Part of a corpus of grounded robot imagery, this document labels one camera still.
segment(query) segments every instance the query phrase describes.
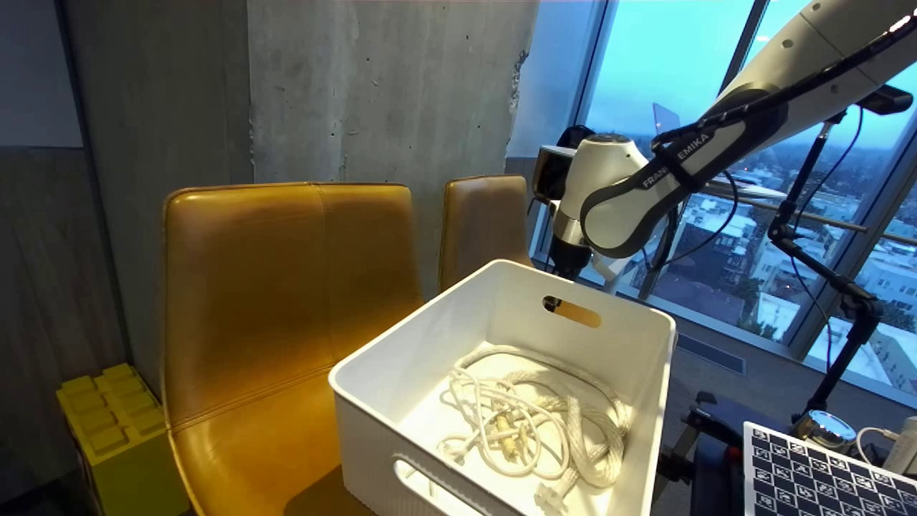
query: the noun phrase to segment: white plastic bin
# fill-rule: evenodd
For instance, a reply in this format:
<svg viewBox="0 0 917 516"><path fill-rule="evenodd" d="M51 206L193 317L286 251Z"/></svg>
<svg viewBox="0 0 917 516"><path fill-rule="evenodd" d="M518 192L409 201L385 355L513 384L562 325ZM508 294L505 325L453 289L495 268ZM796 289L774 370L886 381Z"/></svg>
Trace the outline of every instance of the white plastic bin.
<svg viewBox="0 0 917 516"><path fill-rule="evenodd" d="M664 312L492 261L332 368L344 486L376 515L545 515L536 483L471 470L432 447L449 416L430 414L430 398L453 364L515 344L617 397L621 477L578 494L572 515L651 515L673 338Z"/></svg>

